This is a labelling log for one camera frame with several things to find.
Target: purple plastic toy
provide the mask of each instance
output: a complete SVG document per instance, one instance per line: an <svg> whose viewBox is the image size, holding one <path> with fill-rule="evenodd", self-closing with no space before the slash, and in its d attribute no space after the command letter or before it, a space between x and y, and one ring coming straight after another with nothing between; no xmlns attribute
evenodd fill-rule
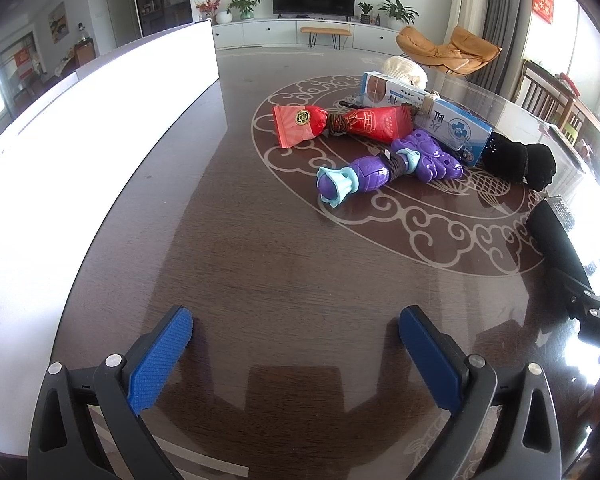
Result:
<svg viewBox="0 0 600 480"><path fill-rule="evenodd" d="M441 178L459 178L462 166L443 152L425 130L415 130L404 139L394 140L391 151L362 156L340 170L320 168L317 187L321 200L336 207L349 193L373 191L411 173L426 183Z"/></svg>

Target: red candy wrapper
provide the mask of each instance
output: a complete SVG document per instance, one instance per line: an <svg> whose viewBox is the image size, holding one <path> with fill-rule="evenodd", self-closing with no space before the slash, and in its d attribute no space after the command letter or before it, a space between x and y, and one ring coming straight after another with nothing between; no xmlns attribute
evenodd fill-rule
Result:
<svg viewBox="0 0 600 480"><path fill-rule="evenodd" d="M273 120L282 148L313 139L324 130L331 134L347 132L390 144L413 131L407 106L362 108L345 114L329 113L318 106L274 106Z"/></svg>

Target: orange chair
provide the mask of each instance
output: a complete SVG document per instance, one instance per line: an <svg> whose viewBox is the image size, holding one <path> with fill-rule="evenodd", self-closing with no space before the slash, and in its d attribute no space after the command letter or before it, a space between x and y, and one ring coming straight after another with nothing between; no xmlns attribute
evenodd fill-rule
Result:
<svg viewBox="0 0 600 480"><path fill-rule="evenodd" d="M395 38L402 51L420 65L452 75L468 75L498 57L499 46L456 27L451 41L436 45L413 27L405 27Z"/></svg>

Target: light blue plastic part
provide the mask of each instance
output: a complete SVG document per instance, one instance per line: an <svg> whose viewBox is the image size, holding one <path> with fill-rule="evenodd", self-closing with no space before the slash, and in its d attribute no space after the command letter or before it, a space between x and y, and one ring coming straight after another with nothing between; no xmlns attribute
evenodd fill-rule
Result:
<svg viewBox="0 0 600 480"><path fill-rule="evenodd" d="M396 153L404 155L407 158L407 171L404 172L405 175L416 171L416 167L420 161L420 152L417 152L416 150L410 150L409 148L403 148L398 150Z"/></svg>
<svg viewBox="0 0 600 480"><path fill-rule="evenodd" d="M318 180L320 180L320 177L323 175L329 177L335 184L336 191L338 192L338 196L333 200L329 200L320 195L320 199L331 207L336 207L341 204L349 193L355 193L360 186L360 181L358 180L356 172L349 166L345 166L341 170L330 170L329 168L321 167L318 169L317 173Z"/></svg>
<svg viewBox="0 0 600 480"><path fill-rule="evenodd" d="M181 308L129 377L126 400L136 415L155 404L192 333L191 312Z"/></svg>

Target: blue gripper pad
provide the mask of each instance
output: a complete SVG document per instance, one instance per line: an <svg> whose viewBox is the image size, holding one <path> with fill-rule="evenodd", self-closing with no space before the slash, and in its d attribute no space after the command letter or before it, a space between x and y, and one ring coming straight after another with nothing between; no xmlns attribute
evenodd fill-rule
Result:
<svg viewBox="0 0 600 480"><path fill-rule="evenodd" d="M400 313L400 339L439 408L455 414L462 404L461 378L414 311Z"/></svg>
<svg viewBox="0 0 600 480"><path fill-rule="evenodd" d="M192 333L193 317L189 309L180 308L144 354L129 377L126 396L136 415L154 405Z"/></svg>

